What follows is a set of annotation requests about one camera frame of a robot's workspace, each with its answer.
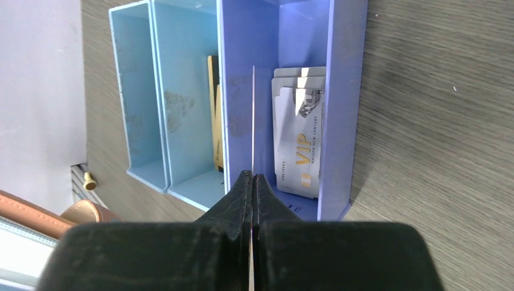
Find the plastic box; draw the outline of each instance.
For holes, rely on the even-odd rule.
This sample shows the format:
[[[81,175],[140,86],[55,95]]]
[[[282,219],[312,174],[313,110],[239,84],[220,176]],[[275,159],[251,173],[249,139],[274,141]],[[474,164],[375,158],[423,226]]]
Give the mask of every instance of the plastic box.
[[[160,111],[149,116],[155,126],[151,144],[152,149],[162,156],[164,168],[160,174],[168,183],[168,189],[164,191],[201,209],[208,209],[229,190],[242,170],[253,169],[255,173],[265,174],[274,187],[273,71],[326,65],[319,199],[279,191],[276,195],[305,220],[341,219],[350,206],[367,0],[159,0],[139,3],[146,3],[151,15],[147,26],[150,27],[148,38],[153,49],[145,52],[152,53],[153,57],[145,65],[153,67],[155,77],[154,80],[146,77],[148,80],[137,84],[144,84],[142,87],[151,91],[150,83],[154,83],[152,96],[157,102],[156,106],[149,106],[152,107],[149,111]],[[120,13],[119,10],[111,10],[116,51],[125,46],[118,45],[120,41],[128,42],[116,38],[116,31],[123,30],[115,21],[118,16],[114,13]],[[127,33],[137,34],[136,31],[133,28]],[[216,42],[223,94],[224,178],[214,171],[212,162],[207,99],[206,59],[207,55],[216,53]],[[129,56],[142,61],[143,54],[135,54],[134,51]],[[120,66],[119,51],[117,58],[118,74],[124,76],[127,68]],[[122,99],[128,98],[128,89],[141,90],[134,88],[140,85],[124,84],[120,81]],[[179,100],[170,102],[173,106],[180,104],[178,109],[167,108],[166,100],[171,96]],[[124,106],[129,149],[131,142],[137,144],[134,137],[131,138],[133,124],[127,119],[132,114],[127,113],[130,108]],[[255,123],[252,123],[253,112]],[[178,127],[170,122],[176,119],[180,120]],[[129,150],[132,161],[129,173],[132,169],[132,175],[135,161],[139,161],[136,154]],[[139,174],[139,178],[142,177],[148,175]]]

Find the storage bin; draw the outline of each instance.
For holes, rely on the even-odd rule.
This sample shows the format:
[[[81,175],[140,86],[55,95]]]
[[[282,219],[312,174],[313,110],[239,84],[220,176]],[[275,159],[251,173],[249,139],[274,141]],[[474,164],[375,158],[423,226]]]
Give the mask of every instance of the storage bin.
[[[170,186],[162,108],[156,86],[148,1],[109,10],[130,167],[127,173],[165,193]]]
[[[253,169],[301,218],[341,219],[350,205],[366,14],[367,0],[155,0],[111,10],[128,172],[207,210]],[[208,55],[220,57],[224,175],[213,164]],[[277,68],[316,66],[327,67],[327,81],[320,193],[309,199],[276,190],[271,80]],[[142,116],[144,134],[132,116]],[[135,174],[153,163],[152,175]]]
[[[241,147],[229,183],[253,169],[305,220],[339,220],[350,206],[367,0],[220,0],[222,84],[228,147]],[[319,198],[276,189],[271,80],[276,68],[327,66]]]

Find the light blue box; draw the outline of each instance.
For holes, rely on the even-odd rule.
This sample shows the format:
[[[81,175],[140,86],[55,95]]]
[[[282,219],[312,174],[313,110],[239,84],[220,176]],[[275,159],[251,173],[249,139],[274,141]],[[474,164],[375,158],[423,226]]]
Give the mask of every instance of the light blue box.
[[[134,16],[122,10],[139,6],[142,15],[146,11],[139,16],[143,20],[127,20]],[[242,170],[254,169],[303,219],[341,219],[350,206],[366,16],[367,0],[151,0],[112,9],[128,172],[207,210]],[[151,47],[136,45],[124,54],[136,39]],[[215,54],[223,95],[224,177],[212,161],[206,60]],[[137,72],[130,71],[131,62],[140,65]],[[276,190],[271,79],[276,68],[314,66],[327,66],[327,84],[320,193],[319,199],[308,199]],[[143,68],[153,70],[153,78]],[[145,116],[145,134],[137,135],[134,115]]]

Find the brass knob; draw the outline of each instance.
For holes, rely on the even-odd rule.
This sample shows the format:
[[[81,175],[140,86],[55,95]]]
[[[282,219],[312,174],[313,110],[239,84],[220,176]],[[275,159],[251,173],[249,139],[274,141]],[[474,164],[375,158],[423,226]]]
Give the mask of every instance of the brass knob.
[[[84,173],[84,185],[85,190],[93,191],[96,188],[96,181],[91,177],[90,172]]]

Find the gray wood surface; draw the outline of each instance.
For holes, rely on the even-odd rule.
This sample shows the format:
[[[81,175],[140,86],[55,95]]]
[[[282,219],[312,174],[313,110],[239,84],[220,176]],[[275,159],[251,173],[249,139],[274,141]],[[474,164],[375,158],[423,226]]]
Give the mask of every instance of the gray wood surface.
[[[82,0],[88,162],[123,218],[201,212],[128,166],[107,9]],[[514,290],[514,2],[371,0],[352,209],[426,238],[447,290]]]

